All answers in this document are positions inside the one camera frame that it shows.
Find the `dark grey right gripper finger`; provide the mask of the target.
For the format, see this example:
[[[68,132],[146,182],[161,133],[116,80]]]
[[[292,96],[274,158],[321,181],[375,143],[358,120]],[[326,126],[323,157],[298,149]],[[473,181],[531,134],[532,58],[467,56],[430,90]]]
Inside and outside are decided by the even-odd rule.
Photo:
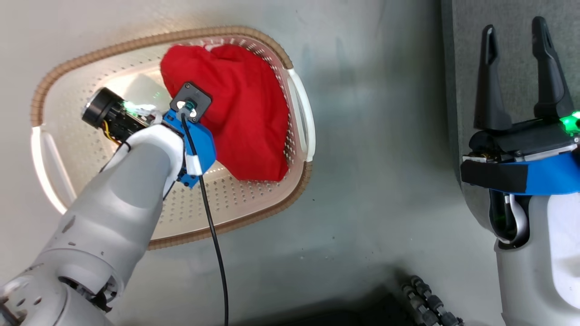
[[[545,18],[534,17],[531,30],[532,53],[538,64],[538,103],[534,106],[534,116],[568,117],[575,108]]]
[[[475,129],[503,131],[510,129],[513,125],[510,114],[503,105],[498,73],[499,62],[496,29],[493,25],[487,25],[481,34],[476,107],[473,118]]]

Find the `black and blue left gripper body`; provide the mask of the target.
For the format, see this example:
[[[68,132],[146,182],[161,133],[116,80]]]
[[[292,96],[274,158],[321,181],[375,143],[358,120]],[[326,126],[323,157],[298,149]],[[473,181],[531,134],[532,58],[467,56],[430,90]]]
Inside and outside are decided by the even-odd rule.
[[[127,101],[101,87],[83,107],[82,120],[118,145],[106,168],[122,161],[133,146],[160,141],[168,143],[170,155],[177,155],[166,186],[180,182],[193,187],[216,161],[213,136],[200,122],[211,103],[211,96],[197,87],[180,88],[167,107]]]

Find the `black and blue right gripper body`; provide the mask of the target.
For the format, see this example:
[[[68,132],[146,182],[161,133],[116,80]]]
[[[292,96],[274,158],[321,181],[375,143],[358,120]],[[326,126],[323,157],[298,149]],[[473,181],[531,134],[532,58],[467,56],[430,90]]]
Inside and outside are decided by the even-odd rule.
[[[533,119],[504,131],[481,130],[462,157],[460,179],[519,196],[577,193],[579,112],[558,120]]]

